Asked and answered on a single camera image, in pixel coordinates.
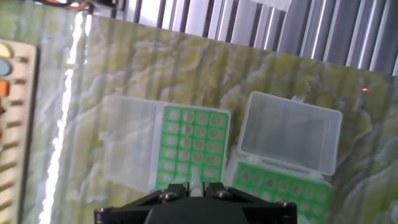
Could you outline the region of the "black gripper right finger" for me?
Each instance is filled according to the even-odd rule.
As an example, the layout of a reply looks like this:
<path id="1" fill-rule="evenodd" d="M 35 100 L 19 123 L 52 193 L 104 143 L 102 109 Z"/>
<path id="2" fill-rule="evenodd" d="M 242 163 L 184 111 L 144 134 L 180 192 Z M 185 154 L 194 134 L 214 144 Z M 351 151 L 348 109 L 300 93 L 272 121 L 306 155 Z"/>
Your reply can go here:
<path id="1" fill-rule="evenodd" d="M 297 205 L 290 201 L 268 202 L 222 183 L 204 182 L 204 196 L 227 202 L 242 212 L 247 223 L 297 224 Z"/>

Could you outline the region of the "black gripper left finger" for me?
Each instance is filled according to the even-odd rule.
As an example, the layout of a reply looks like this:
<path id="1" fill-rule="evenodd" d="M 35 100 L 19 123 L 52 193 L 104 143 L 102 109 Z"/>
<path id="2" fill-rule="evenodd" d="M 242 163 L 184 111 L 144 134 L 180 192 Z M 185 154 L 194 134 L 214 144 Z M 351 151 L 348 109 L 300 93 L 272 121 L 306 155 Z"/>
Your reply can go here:
<path id="1" fill-rule="evenodd" d="M 158 205 L 188 197 L 189 184 L 170 184 L 121 207 L 102 206 L 94 210 L 95 224 L 144 224 L 150 211 Z"/>

